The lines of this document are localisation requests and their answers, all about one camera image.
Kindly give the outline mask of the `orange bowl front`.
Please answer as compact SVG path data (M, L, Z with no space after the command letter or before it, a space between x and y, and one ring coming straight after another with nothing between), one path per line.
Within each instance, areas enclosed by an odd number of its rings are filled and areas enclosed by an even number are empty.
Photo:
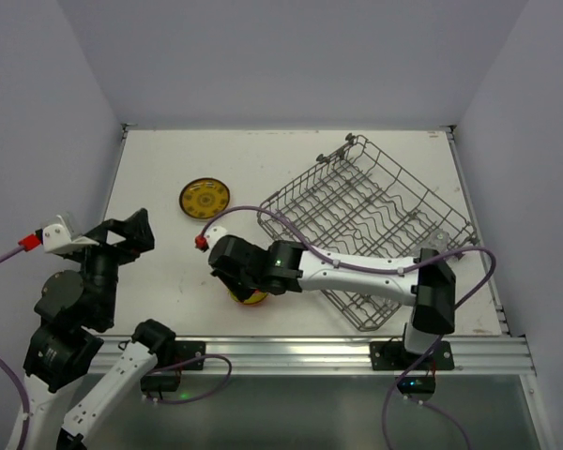
M255 291L249 298L240 300L232 292L229 292L230 297L238 304L243 306L256 306L266 300L268 294L266 292Z

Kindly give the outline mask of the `yellow patterned plate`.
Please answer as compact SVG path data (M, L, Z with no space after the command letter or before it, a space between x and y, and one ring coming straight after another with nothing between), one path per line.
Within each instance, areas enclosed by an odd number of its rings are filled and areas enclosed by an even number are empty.
M230 189L222 181L208 177L188 182L178 197L181 211L197 220L213 218L224 211L230 202Z

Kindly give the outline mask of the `grey wire dish rack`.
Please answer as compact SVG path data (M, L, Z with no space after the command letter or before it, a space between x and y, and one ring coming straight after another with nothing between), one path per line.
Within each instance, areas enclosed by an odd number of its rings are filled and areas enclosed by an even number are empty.
M272 239L294 239L275 220L280 216L314 246L344 254L416 257L438 229L450 235L447 250L479 241L471 221L440 197L438 188L353 133L260 206L258 224Z

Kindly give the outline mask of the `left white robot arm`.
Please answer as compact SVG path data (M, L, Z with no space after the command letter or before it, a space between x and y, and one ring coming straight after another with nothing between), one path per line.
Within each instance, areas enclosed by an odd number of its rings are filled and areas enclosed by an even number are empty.
M77 232L67 215L57 216L20 241L25 251L44 251L80 265L44 283L34 306L40 326L30 338L17 388L22 407L9 449L85 449L98 425L131 387L157 364L171 359L175 333L149 319L135 328L122 355L77 405L70 404L114 325L120 266L155 247L148 212L107 219Z

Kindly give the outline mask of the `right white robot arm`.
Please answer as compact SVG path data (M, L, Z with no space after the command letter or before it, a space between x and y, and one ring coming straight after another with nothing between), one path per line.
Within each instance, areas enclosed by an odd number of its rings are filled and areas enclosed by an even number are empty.
M240 302L257 292L340 291L389 299L411 308L403 346L412 354L455 331L456 276L433 249L422 249L417 258L383 259L291 241L263 249L227 233L210 232L203 243L211 275Z

